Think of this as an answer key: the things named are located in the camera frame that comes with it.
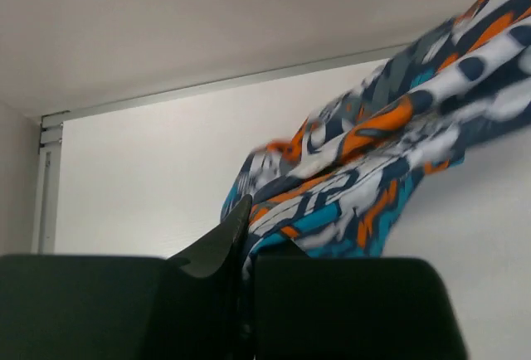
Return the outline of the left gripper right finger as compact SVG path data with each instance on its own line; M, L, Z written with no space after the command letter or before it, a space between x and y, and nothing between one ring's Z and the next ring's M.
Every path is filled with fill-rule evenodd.
M436 270L412 258L264 255L255 270L259 359L466 359Z

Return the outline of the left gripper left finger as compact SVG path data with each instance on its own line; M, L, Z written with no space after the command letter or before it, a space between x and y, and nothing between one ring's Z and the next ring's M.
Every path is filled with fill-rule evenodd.
M3 256L2 358L231 358L251 203L167 259Z

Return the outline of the colourful patterned shorts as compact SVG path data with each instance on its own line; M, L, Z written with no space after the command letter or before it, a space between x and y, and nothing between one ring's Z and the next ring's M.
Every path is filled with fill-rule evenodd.
M222 207L251 196L242 277L265 248L381 255L427 175L530 123L530 0L477 0L249 154Z

